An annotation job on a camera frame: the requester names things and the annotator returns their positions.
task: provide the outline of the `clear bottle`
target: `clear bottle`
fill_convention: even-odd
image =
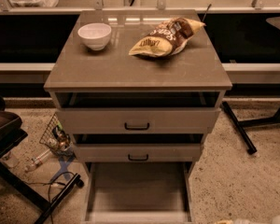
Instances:
[[[47,161],[51,157],[51,155],[52,152],[49,149],[47,149],[37,157],[31,158],[32,162],[26,165],[25,172],[34,171],[37,167],[39,167],[41,164]]]

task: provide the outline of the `chip bag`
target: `chip bag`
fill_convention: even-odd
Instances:
[[[162,57],[177,54],[205,24],[186,18],[172,18],[159,24],[150,34],[138,41],[129,55]]]

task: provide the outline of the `black metal frame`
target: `black metal frame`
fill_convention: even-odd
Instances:
[[[256,126],[265,126],[265,125],[272,125],[272,124],[279,124],[280,123],[280,107],[276,111],[276,113],[272,117],[263,118],[263,119],[249,119],[239,121],[236,116],[234,115],[231,107],[228,105],[227,102],[222,103],[223,110],[225,113],[229,115],[231,120],[233,121],[235,127],[243,137],[246,145],[248,146],[247,152],[249,154],[254,154],[257,152],[256,147],[253,145],[253,142],[249,138],[248,134],[245,131],[245,128],[248,127],[256,127]]]
[[[26,136],[27,133],[22,129],[15,131],[10,134],[13,136],[13,141],[6,143],[0,146],[0,158],[9,152],[12,148],[17,146]],[[35,222],[35,224],[44,223],[44,221],[51,215],[57,205],[63,200],[63,198],[71,191],[71,189],[76,184],[78,187],[82,188],[84,183],[80,180],[80,175],[75,174],[71,180],[64,186],[61,192],[58,194],[56,198],[54,198],[53,202],[49,202],[44,199],[41,195],[39,195],[36,191],[31,189],[27,184],[25,184],[22,180],[20,180],[17,176],[12,174],[8,168],[6,168],[0,162],[0,176],[6,180],[13,188],[15,188],[19,193],[21,193],[24,197],[29,199],[33,204],[35,204],[41,211],[42,214],[39,219]]]

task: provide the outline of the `drawer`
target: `drawer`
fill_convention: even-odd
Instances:
[[[88,134],[75,137],[80,161],[197,161],[202,134]]]
[[[192,223],[180,162],[92,163],[82,224]]]
[[[62,109],[57,116],[67,133],[210,133],[218,108]]]

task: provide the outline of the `speckled floor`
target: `speckled floor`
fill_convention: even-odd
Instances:
[[[228,99],[239,119],[272,116],[280,99]],[[60,169],[56,157],[33,172],[25,173],[25,164],[46,147],[39,143],[55,112],[50,99],[7,99],[7,110],[19,114],[28,137],[12,150],[19,164],[10,169],[28,183],[49,182]],[[269,223],[280,215],[280,125],[248,131],[258,149],[246,152],[244,141],[223,112],[205,141],[203,155],[189,178],[191,209],[195,224],[211,224],[221,219],[247,218]],[[68,170],[79,173],[87,185],[82,165],[74,160]],[[31,184],[45,198],[48,186]],[[57,194],[51,190],[51,196]],[[80,223],[86,188],[74,188],[53,213],[54,223]],[[34,223],[40,211],[0,178],[0,224]]]

